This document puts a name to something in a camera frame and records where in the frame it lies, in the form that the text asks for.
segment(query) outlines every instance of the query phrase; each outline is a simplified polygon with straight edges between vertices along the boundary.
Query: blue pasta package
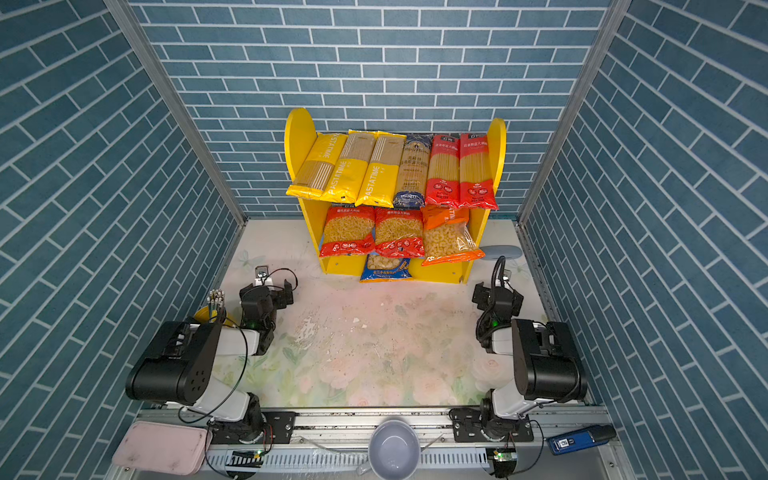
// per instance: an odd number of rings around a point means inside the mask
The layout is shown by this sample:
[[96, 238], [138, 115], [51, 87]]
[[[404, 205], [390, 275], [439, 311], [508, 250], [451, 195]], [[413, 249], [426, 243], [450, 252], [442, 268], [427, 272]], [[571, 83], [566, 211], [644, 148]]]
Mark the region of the blue pasta package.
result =
[[395, 198], [398, 208], [420, 208], [424, 206], [429, 171], [429, 152], [432, 135], [408, 134], [402, 150], [400, 170], [397, 173]]
[[381, 255], [368, 255], [362, 268], [360, 283], [393, 282], [397, 280], [413, 280], [408, 272], [411, 264], [409, 258], [387, 258]]

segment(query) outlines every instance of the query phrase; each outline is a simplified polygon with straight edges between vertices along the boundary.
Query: red pasta package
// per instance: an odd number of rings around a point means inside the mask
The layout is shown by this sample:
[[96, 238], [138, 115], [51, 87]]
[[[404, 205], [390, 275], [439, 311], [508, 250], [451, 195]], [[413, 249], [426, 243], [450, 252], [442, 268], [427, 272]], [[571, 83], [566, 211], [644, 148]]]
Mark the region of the red pasta package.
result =
[[423, 257], [422, 212], [377, 208], [376, 252], [388, 258]]
[[498, 210], [493, 194], [488, 138], [480, 134], [462, 134], [460, 144], [458, 150], [459, 206]]
[[458, 138], [435, 135], [427, 170], [427, 205], [458, 206]]
[[321, 257], [373, 252], [373, 207], [331, 207], [323, 229]]

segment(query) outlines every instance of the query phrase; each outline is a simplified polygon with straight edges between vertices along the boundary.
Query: yellow pasta package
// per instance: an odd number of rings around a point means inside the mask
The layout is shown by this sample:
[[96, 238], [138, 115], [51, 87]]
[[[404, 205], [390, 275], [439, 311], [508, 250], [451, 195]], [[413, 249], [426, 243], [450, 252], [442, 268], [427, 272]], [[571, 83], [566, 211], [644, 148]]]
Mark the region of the yellow pasta package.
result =
[[375, 145], [376, 134], [350, 130], [339, 161], [336, 162], [336, 168], [320, 200], [354, 204]]
[[355, 205], [392, 208], [405, 135], [379, 132]]
[[424, 217], [424, 251], [422, 265], [466, 262], [485, 257], [472, 237], [469, 236], [468, 208], [450, 208], [427, 205], [422, 208]]
[[346, 134], [318, 134], [287, 195], [318, 200], [346, 143]]

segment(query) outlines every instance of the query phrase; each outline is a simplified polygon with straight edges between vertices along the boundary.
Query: macaroni bag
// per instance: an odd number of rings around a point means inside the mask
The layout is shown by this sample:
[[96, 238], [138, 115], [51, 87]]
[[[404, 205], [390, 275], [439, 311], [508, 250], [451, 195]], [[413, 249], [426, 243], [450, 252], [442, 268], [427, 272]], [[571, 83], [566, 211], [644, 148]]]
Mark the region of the macaroni bag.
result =
[[466, 262], [485, 257], [469, 236], [469, 209], [427, 205], [422, 208], [422, 216], [426, 256], [422, 265]]
[[388, 258], [423, 257], [421, 211], [377, 208], [376, 252]]
[[368, 162], [376, 144], [376, 136], [367, 131], [349, 131], [344, 149], [320, 200], [354, 204], [366, 175]]
[[339, 160], [346, 137], [345, 134], [318, 134], [286, 194], [307, 200], [320, 199]]
[[323, 228], [321, 257], [373, 252], [373, 207], [331, 207]]
[[458, 207], [458, 138], [435, 135], [427, 173], [426, 204]]
[[392, 208], [405, 135], [379, 132], [355, 205]]
[[458, 151], [459, 206], [498, 210], [493, 194], [488, 138], [480, 134], [462, 134]]
[[411, 259], [409, 258], [386, 258], [379, 255], [368, 255], [366, 265], [362, 268], [360, 283], [413, 280], [413, 277], [408, 272], [410, 263]]

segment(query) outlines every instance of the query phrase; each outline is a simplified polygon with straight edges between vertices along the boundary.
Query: blue usb device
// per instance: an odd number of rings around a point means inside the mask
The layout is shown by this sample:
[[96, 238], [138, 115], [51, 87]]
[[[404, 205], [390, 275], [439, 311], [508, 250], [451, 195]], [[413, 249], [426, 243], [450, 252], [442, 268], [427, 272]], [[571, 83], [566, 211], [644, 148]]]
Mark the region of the blue usb device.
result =
[[616, 436], [616, 430], [611, 425], [592, 425], [586, 429], [574, 430], [556, 437], [551, 437], [549, 448], [552, 455], [576, 452], [599, 445], [605, 445]]

